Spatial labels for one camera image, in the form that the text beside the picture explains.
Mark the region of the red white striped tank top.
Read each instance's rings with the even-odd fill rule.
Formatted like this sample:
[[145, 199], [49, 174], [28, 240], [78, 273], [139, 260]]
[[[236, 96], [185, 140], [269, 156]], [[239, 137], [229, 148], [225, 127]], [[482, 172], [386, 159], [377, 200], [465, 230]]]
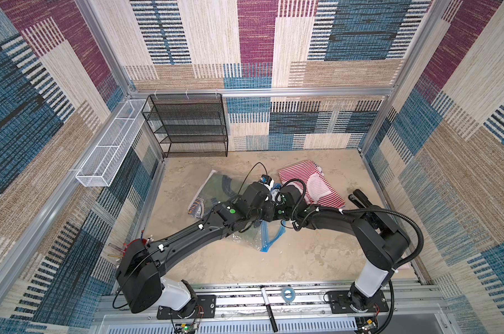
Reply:
[[311, 160], [287, 166], [278, 171], [282, 183], [290, 179], [299, 179], [306, 184], [305, 201], [326, 207], [343, 208], [345, 200], [328, 183], [322, 169]]

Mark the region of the green garment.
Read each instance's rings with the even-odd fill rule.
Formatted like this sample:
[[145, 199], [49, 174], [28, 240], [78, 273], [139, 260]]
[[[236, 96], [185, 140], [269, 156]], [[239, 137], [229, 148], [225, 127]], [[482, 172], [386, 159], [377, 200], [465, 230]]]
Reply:
[[232, 179], [228, 175], [212, 172], [189, 207], [188, 214], [202, 218], [219, 202], [232, 199], [238, 193], [242, 180]]

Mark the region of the clear vacuum bag blue zipper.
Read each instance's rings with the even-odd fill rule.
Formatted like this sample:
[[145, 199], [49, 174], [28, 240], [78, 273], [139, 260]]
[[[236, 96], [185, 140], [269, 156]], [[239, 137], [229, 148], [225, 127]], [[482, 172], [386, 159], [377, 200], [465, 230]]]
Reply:
[[262, 221], [261, 206], [267, 199], [274, 201], [274, 195], [278, 193], [280, 188], [281, 185], [276, 183], [272, 191], [266, 194], [257, 186], [246, 185], [242, 182], [235, 197], [219, 202], [209, 213], [198, 219], [207, 218], [209, 222], [212, 222], [214, 217], [218, 215], [223, 220], [223, 226], [228, 230], [230, 239], [236, 243], [245, 244], [260, 252], [267, 253], [272, 245], [285, 234], [286, 227], [275, 220], [271, 222]]

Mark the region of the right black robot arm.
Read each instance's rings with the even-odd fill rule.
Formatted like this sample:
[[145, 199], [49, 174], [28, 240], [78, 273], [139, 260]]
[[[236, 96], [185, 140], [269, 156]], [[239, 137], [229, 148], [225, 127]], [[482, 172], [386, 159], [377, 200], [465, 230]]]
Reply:
[[295, 186], [297, 182], [298, 179], [286, 182], [274, 196], [275, 218], [291, 223], [296, 231], [333, 230], [355, 236], [366, 263], [347, 297], [354, 311], [367, 311], [396, 269], [420, 255], [423, 232], [413, 219], [373, 205], [358, 189], [349, 196], [357, 206], [353, 210], [308, 204]]

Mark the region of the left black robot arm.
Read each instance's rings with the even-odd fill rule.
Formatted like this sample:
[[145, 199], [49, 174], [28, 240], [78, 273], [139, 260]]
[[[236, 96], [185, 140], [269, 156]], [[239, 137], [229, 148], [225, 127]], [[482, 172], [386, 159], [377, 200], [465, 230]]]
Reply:
[[167, 279], [166, 274], [192, 253], [215, 241], [244, 230], [255, 221], [274, 215], [271, 188], [274, 181], [263, 175], [245, 192], [216, 204], [203, 218], [160, 240], [139, 238], [129, 243], [118, 266], [116, 279], [125, 307], [136, 314], [153, 305], [188, 316], [198, 303], [196, 292], [185, 281]]

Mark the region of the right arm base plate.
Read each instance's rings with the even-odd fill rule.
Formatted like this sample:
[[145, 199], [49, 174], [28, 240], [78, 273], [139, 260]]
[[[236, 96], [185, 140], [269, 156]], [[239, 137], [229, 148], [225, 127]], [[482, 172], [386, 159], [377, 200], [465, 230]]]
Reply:
[[387, 313], [390, 306], [382, 290], [378, 290], [373, 297], [351, 294], [348, 289], [328, 291], [324, 295], [325, 302], [333, 314], [349, 313]]

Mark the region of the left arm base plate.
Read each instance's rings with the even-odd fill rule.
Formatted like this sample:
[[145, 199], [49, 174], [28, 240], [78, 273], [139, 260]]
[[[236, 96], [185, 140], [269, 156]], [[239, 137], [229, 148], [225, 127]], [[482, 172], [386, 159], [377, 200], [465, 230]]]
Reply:
[[159, 306], [157, 320], [187, 320], [212, 319], [215, 315], [217, 297], [214, 294], [205, 294], [193, 298], [182, 310], [175, 311], [171, 308]]

